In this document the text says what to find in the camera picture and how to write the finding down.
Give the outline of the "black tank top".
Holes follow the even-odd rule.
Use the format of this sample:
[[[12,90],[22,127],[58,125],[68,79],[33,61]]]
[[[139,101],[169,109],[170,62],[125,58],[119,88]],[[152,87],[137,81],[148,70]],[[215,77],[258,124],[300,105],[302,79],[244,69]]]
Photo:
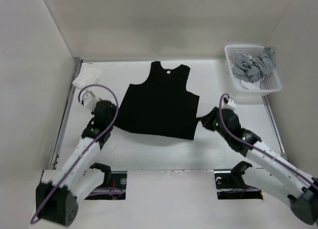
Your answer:
[[[148,78],[129,85],[115,126],[130,133],[193,140],[199,96],[186,89],[189,74],[186,65],[164,69],[159,61],[152,62]]]

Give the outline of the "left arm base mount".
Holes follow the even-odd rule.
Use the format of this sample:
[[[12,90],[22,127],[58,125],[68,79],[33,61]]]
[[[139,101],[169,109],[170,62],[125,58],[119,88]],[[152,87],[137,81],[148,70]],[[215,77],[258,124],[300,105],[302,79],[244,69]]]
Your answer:
[[[103,173],[104,180],[96,187],[86,200],[125,200],[127,187],[127,171],[113,171],[110,166],[94,163],[90,169],[97,169]]]

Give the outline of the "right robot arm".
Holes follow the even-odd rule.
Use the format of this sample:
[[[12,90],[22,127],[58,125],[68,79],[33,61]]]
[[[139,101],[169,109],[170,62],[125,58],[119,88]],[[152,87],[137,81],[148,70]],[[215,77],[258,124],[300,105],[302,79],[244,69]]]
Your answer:
[[[234,186],[256,187],[287,205],[300,221],[315,224],[318,220],[317,178],[290,164],[258,135],[243,128],[231,109],[215,107],[198,121],[205,129],[219,133],[232,150],[249,159],[231,169],[230,180]]]

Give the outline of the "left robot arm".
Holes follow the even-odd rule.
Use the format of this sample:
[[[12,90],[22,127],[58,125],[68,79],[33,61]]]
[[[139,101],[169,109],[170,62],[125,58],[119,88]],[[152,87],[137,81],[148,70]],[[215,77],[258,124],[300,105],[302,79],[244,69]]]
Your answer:
[[[93,160],[110,137],[118,115],[118,104],[99,100],[92,109],[93,118],[83,130],[79,143],[53,179],[40,181],[36,191],[33,225],[41,219],[70,226],[77,216],[79,204],[96,188],[107,188],[111,175],[94,168]]]

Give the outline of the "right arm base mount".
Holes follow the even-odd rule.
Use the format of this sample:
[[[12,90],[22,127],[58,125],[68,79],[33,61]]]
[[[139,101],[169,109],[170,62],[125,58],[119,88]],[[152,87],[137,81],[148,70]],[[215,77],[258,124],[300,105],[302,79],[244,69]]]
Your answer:
[[[245,184],[242,176],[251,168],[248,162],[241,161],[232,169],[220,169],[214,171],[214,178],[219,200],[263,200],[262,191]]]

